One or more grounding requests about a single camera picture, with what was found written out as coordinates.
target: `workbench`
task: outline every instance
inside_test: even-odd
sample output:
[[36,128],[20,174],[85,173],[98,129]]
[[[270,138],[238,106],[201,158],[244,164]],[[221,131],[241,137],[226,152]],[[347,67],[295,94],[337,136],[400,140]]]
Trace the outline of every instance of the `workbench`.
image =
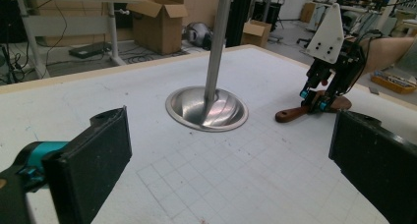
[[137,3],[141,0],[53,0],[53,1],[88,1],[106,3],[108,8],[107,16],[96,17],[65,17],[62,16],[32,16],[28,12],[25,0],[18,0],[22,20],[30,44],[30,50],[35,62],[37,76],[40,79],[49,78],[49,73],[43,63],[37,49],[36,36],[64,36],[64,35],[85,35],[95,33],[110,33],[111,35],[111,59],[117,65],[125,65],[118,55],[116,21],[114,16],[114,3]]
[[[209,53],[0,87],[0,170],[33,141],[71,140],[89,118],[127,106],[133,157],[93,223],[387,223],[328,158],[335,114],[286,124],[305,66],[255,46],[226,49],[217,88],[248,121],[224,133],[184,127],[166,112],[173,91],[205,85]],[[352,111],[417,142],[417,106],[355,85]],[[28,194],[38,223],[56,223],[49,190]]]

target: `stainless steel bowl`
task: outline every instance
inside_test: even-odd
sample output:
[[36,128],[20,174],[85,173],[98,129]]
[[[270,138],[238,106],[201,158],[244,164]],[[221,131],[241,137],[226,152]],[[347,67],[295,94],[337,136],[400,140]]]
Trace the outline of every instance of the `stainless steel bowl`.
[[248,119],[248,108],[234,94],[217,89],[214,100],[205,99],[203,86],[190,86],[169,95],[168,114],[177,122],[199,131],[224,132],[238,128]]

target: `floor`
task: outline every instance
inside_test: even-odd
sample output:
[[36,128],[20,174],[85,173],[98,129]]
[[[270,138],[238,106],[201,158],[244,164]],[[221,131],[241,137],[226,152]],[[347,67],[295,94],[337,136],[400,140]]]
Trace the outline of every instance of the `floor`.
[[[290,59],[294,59],[306,65],[311,65],[314,59],[305,53],[305,42],[301,41],[297,43],[299,38],[308,39],[311,38],[314,34],[306,30],[306,23],[299,21],[283,21],[282,23],[277,23],[276,30],[273,31],[270,35],[270,39],[267,44],[267,49],[286,56]],[[12,56],[21,55],[19,63],[23,66],[26,61],[26,43],[13,43],[10,44],[10,52]],[[68,50],[79,46],[70,46],[70,47],[43,47],[40,46],[40,52],[44,59],[47,59],[47,69],[51,77],[69,75],[79,72],[92,71],[97,69],[111,68],[115,65],[109,60],[109,57],[106,55],[96,55],[88,59],[82,60],[76,57],[69,55]],[[192,46],[187,41],[183,41],[183,48],[180,52],[174,53],[172,55],[161,56],[155,54],[151,51],[148,51],[138,45],[133,41],[120,41],[119,42],[119,53],[121,58],[128,64],[151,61],[159,58],[169,58],[176,55],[189,54],[194,52],[205,51],[202,48],[197,48]],[[33,61],[29,59],[29,66],[24,68],[25,75],[17,73],[17,78],[25,81],[37,80],[38,77],[34,72]],[[0,67],[0,74],[4,75],[7,69],[5,66]],[[376,88],[378,92],[388,94],[392,97],[399,98],[403,101],[417,105],[417,92],[411,94],[398,94],[389,89],[381,87],[380,85],[374,84],[370,81],[369,75],[363,76],[359,81],[359,84],[364,86],[369,86]],[[0,82],[5,84],[5,79],[3,78]]]

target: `cable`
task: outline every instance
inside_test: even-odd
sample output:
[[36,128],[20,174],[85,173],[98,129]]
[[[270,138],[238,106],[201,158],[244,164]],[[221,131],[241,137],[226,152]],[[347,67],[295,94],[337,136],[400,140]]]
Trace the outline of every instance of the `cable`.
[[67,60],[67,61],[58,61],[54,63],[48,64],[48,66],[58,65],[58,64],[67,64],[67,63],[86,63],[86,62],[93,62],[93,61],[100,61],[104,57],[104,54],[101,55],[99,59],[88,59],[88,60]]
[[7,75],[7,84],[15,84],[18,83],[18,79],[16,78],[15,72],[14,72],[14,68],[10,62],[10,56],[9,56],[9,47],[8,47],[9,43],[8,40],[6,41],[6,47],[4,47],[3,45],[1,45],[1,49],[4,55],[4,58],[6,60],[6,65],[8,67],[8,75]]
[[[368,31],[366,31],[363,35],[361,35],[361,37],[360,38],[357,38],[356,40],[355,40],[355,42],[353,42],[353,44],[352,44],[352,46],[358,46],[359,45],[359,42],[367,35],[367,34],[369,34],[369,33],[371,33],[371,34],[379,34],[380,35],[380,37],[378,37],[378,38],[381,38],[382,36],[383,36],[383,34],[379,31],[379,30],[368,30]],[[344,92],[344,94],[346,94],[346,93],[348,93],[349,91],[350,91],[350,89],[356,84],[356,82],[358,82],[358,80],[359,80],[359,78],[362,76],[362,73],[364,72],[364,70],[365,70],[365,67],[366,67],[366,64],[368,63],[368,57],[369,57],[369,51],[370,51],[370,49],[371,49],[371,41],[373,40],[373,39],[375,39],[375,37],[370,37],[369,38],[369,41],[368,41],[368,49],[367,49],[367,54],[366,54],[366,57],[365,57],[365,64],[362,66],[362,68],[361,68],[361,70],[360,70],[360,72],[359,72],[359,74],[358,74],[358,76],[356,77],[356,79],[355,79],[355,81],[353,81],[353,84],[351,84],[350,85],[350,88],[346,91],[346,92]]]
[[26,75],[25,72],[22,69],[22,66],[18,63],[18,61],[19,61],[20,58],[21,58],[21,54],[20,53],[16,54],[15,55],[15,61],[12,64],[12,66],[15,66],[15,69],[17,69],[18,72],[21,72],[21,74],[22,74],[22,77],[21,78],[16,77],[16,79],[18,80],[18,82],[21,82],[25,78],[25,75]]
[[42,7],[42,6],[46,5],[47,3],[51,2],[51,1],[52,1],[52,0],[45,1],[45,2],[43,2],[42,4],[38,5],[35,9],[37,10],[37,9],[39,9],[40,7]]
[[[340,1],[342,1],[342,2],[347,2],[347,3],[351,3],[351,1],[346,1],[346,0],[340,0]],[[376,7],[378,7],[378,9],[377,10],[380,10],[382,7],[386,7],[386,6],[396,6],[396,5],[403,5],[403,4],[406,4],[406,3],[411,3],[411,2],[413,2],[413,1],[417,1],[417,0],[408,0],[408,1],[404,1],[404,2],[399,2],[399,3],[394,3],[394,4],[385,4],[385,5],[383,5],[383,0],[374,0],[374,1],[381,1],[381,6],[376,6]],[[361,6],[363,7],[363,8],[365,8],[365,7],[370,7],[370,8],[372,8],[372,7],[375,7],[374,5],[364,5],[364,4],[361,4]]]
[[367,17],[367,19],[365,20],[365,22],[360,22],[360,23],[362,23],[362,25],[360,26],[360,28],[358,29],[358,34],[360,34],[361,33],[361,31],[362,31],[362,29],[363,28],[365,28],[365,25],[368,23],[368,21],[370,21],[371,20],[371,18],[373,18],[374,17],[374,14],[372,14],[372,13],[370,13],[370,12],[367,12],[367,13],[365,13],[365,14],[363,14],[359,19],[356,19],[356,21],[355,21],[355,23],[353,24],[353,27],[355,27],[355,25],[356,24],[358,24],[359,23],[359,20],[362,20],[362,18],[366,15],[366,14],[370,14],[368,17]]
[[[25,64],[22,66],[22,68],[25,68],[27,65],[28,65],[28,62],[30,61],[31,62],[31,64],[34,66],[34,62],[29,58],[29,42],[27,41],[26,42],[26,52],[25,51],[22,51],[21,49],[20,49],[20,47],[19,47],[19,45],[17,44],[17,43],[14,43],[15,44],[15,48],[16,49],[18,49],[21,53],[24,53],[25,54],[25,56],[26,56],[26,61],[25,61]],[[20,53],[14,53],[12,50],[10,50],[14,55],[18,55],[18,54],[20,54]]]
[[185,51],[184,49],[181,49],[180,51],[171,54],[171,57],[177,57],[177,56],[188,55],[188,54],[189,53],[187,51]]
[[62,40],[62,38],[64,38],[64,34],[65,34],[65,31],[67,30],[67,26],[68,26],[67,20],[65,19],[64,14],[62,14],[61,9],[59,9],[59,7],[56,3],[56,0],[54,0],[54,4],[55,4],[55,7],[58,10],[59,14],[61,15],[62,19],[64,20],[65,27],[64,27],[64,30],[62,31],[61,37],[58,39],[58,41],[51,48],[49,48],[49,50],[46,52],[45,71],[42,74],[42,76],[40,77],[41,79],[43,79],[45,77],[46,73],[47,73],[47,68],[46,67],[48,66],[49,51],[51,51]]
[[128,58],[123,58],[124,61],[128,62],[129,64],[135,64],[135,63],[141,63],[141,62],[146,62],[146,61],[150,61],[153,60],[152,56],[160,56],[154,52],[151,52],[149,50],[143,49],[140,52],[133,52],[130,53],[130,51],[138,49],[141,47],[135,47],[133,49],[130,50],[126,50],[126,51],[119,51],[119,55],[120,56],[129,56],[129,55],[134,55]]

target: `metal pole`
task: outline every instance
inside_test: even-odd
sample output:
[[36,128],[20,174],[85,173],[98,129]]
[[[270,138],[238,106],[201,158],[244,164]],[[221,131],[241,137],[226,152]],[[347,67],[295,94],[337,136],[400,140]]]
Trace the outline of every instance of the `metal pole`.
[[256,2],[257,2],[257,0],[251,0],[251,5],[249,6],[248,18],[246,19],[246,21],[252,20],[252,16],[254,15],[255,3]]
[[42,63],[42,59],[40,58],[39,50],[37,49],[36,39],[34,38],[34,34],[30,28],[29,14],[24,0],[18,0],[18,5],[19,9],[21,10],[22,22],[25,26],[25,31],[27,33],[31,53],[33,54],[35,64],[34,69],[36,70],[37,76],[40,79],[50,78],[49,72],[46,69],[46,66]]
[[271,0],[267,0],[267,3],[265,4],[264,15],[262,17],[262,22],[264,22],[264,23],[267,23],[268,12],[269,12],[269,7],[270,7],[270,1]]
[[214,25],[214,37],[211,44],[211,53],[208,60],[208,77],[206,81],[205,100],[214,101],[217,84],[218,69],[220,67],[221,52],[223,51],[224,37],[227,28],[231,0],[219,0],[217,16]]
[[108,29],[111,37],[111,59],[117,65],[126,65],[126,63],[119,57],[119,47],[117,44],[117,29],[116,16],[114,15],[114,3],[108,2]]

